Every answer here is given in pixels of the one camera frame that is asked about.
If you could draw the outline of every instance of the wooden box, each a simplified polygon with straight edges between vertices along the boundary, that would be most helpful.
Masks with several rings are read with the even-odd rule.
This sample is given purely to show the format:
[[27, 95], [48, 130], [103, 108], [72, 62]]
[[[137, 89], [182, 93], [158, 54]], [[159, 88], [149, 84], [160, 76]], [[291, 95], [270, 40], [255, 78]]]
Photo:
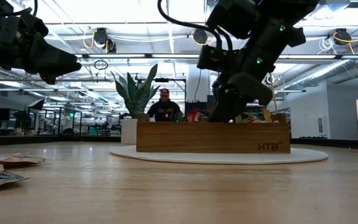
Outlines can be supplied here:
[[138, 122], [138, 152], [290, 153], [287, 122]]

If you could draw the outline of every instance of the person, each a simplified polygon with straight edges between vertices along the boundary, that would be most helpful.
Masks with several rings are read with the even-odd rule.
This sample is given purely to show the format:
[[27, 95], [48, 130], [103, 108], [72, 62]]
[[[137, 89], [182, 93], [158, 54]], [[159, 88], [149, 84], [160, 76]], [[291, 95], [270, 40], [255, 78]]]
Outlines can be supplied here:
[[169, 90], [164, 88], [160, 91], [160, 101], [154, 103], [147, 114], [155, 117], [155, 121], [175, 121], [181, 114], [179, 105], [169, 99]]

